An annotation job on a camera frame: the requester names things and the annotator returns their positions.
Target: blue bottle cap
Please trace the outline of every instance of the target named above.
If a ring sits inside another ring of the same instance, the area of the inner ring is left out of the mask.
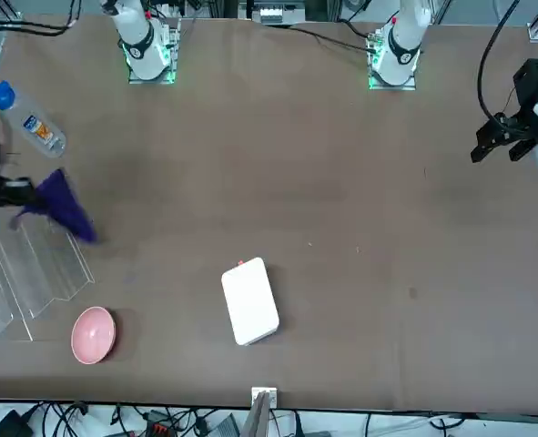
[[[0,82],[0,111],[12,107],[15,101],[15,92],[5,80]]]

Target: white box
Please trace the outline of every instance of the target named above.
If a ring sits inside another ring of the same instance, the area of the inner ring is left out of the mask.
[[[237,344],[248,345],[277,330],[279,314],[261,258],[225,272],[222,288]]]

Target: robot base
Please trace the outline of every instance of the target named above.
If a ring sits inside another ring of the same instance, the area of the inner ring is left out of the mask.
[[[159,76],[144,80],[139,77],[135,73],[133,73],[133,70],[131,69],[131,66],[129,64],[129,60],[127,57],[127,53],[125,50],[123,50],[123,53],[125,54],[127,66],[129,67],[129,76],[128,81],[129,84],[137,85],[137,84],[160,84],[160,85],[173,85],[176,82],[176,78],[178,75],[178,51],[179,51],[179,38],[181,36],[180,28],[181,28],[181,21],[178,19],[178,26],[177,28],[170,27],[169,25],[164,25],[164,28],[166,28],[169,32],[169,44],[167,44],[165,47],[162,47],[162,56],[165,59],[169,59],[169,66],[167,66]]]
[[[369,37],[366,38],[366,47],[373,48],[374,50],[376,50],[375,55],[372,53],[367,54],[368,89],[393,89],[393,90],[401,90],[401,91],[416,90],[416,80],[414,76],[411,76],[411,78],[405,84],[402,84],[400,86],[394,86],[394,85],[388,85],[374,71],[373,66],[374,64],[378,62],[378,59],[380,58],[380,52],[384,48],[384,41],[382,39],[380,30],[377,30],[375,34],[369,35]]]

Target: pink bowl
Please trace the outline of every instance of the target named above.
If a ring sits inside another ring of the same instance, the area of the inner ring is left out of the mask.
[[[83,364],[103,360],[115,343],[115,321],[103,307],[83,311],[72,329],[70,347]]]

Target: bottle label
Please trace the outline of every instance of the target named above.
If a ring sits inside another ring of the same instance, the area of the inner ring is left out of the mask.
[[[25,130],[34,134],[46,146],[48,146],[51,143],[54,134],[44,123],[42,123],[36,117],[34,116],[28,117],[27,120],[24,122],[24,127],[25,127]]]

